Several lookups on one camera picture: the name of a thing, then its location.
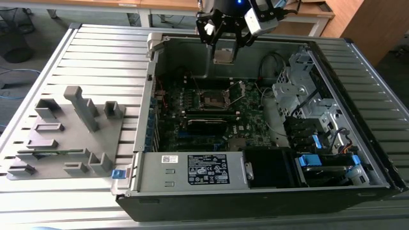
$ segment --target circuit board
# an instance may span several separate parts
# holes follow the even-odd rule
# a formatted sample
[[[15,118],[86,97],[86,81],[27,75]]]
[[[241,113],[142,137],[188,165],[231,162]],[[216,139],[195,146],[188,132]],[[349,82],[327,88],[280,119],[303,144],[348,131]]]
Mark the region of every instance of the circuit board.
[[[272,146],[261,93],[245,80],[159,80],[159,151],[239,151]]]

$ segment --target metal table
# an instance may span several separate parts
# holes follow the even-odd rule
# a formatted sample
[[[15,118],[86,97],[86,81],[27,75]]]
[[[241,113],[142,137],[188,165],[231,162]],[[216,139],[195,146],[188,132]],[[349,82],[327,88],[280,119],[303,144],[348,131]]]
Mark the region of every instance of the metal table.
[[[345,211],[325,215],[277,218],[222,219],[195,222],[138,223],[120,209],[111,195],[111,178],[10,181],[8,166],[36,119],[34,106],[42,97],[63,101],[67,85],[79,85],[95,104],[118,101],[127,106],[116,165],[132,160],[134,139],[147,75],[147,38],[154,31],[194,33],[103,25],[74,24],[47,63],[43,73],[23,101],[0,138],[0,223],[16,227],[55,227],[59,229],[99,228],[218,228],[303,224],[317,228],[368,224],[380,227],[408,223],[408,193],[376,202],[363,203]],[[269,35],[281,39],[315,40],[360,112],[388,152],[405,181],[409,181],[409,113],[368,64],[356,46],[343,39]]]

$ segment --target wooden desk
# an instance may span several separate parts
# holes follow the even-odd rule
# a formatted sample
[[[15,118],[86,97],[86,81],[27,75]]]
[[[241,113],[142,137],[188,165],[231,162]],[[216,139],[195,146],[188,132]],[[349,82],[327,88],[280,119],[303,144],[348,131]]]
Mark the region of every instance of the wooden desk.
[[[351,38],[373,66],[409,28],[409,0],[327,0],[337,14],[323,36]]]
[[[0,6],[40,8],[52,10],[98,11],[138,13],[142,16],[142,26],[151,27],[152,14],[196,16],[198,0],[0,0]],[[297,4],[288,5],[295,9]],[[284,19],[292,23],[311,23],[309,36],[320,36],[331,18],[332,12],[321,11],[315,3],[301,6],[299,15],[289,14]]]

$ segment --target floor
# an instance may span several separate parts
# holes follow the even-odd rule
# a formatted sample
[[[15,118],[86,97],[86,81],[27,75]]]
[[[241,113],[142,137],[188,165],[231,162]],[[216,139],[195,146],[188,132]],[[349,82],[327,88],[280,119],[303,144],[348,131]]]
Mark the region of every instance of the floor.
[[[35,57],[20,64],[10,64],[0,58],[0,67],[42,70],[71,23],[130,26],[131,21],[134,26],[140,24],[139,16],[126,13],[58,11],[59,19],[51,19],[47,11],[42,9],[32,9],[32,13],[32,22],[36,31],[26,35],[26,38],[30,46],[35,49]],[[166,17],[168,23],[162,23],[160,17],[155,15],[154,26],[183,29],[195,28],[194,17]],[[409,92],[407,87],[409,85],[409,54],[400,59],[395,58],[393,54],[388,54],[379,64],[377,70],[403,102],[409,105]],[[6,87],[0,90],[0,95],[7,97],[23,97],[36,80],[36,74],[32,72],[12,72],[0,77],[2,81],[7,83]],[[10,100],[0,98],[0,133],[22,101],[23,99]]]

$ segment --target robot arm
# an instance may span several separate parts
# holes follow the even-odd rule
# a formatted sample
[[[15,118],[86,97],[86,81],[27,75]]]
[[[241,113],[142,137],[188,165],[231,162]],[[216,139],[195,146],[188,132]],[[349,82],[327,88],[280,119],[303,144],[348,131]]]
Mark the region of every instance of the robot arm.
[[[239,49],[251,46],[259,35],[271,32],[287,14],[299,13],[296,10],[275,7],[272,0],[215,0],[211,12],[203,12],[203,1],[199,0],[199,7],[198,31],[202,42],[212,48],[212,59],[222,35],[231,33],[236,37],[231,57],[224,63],[235,61]]]

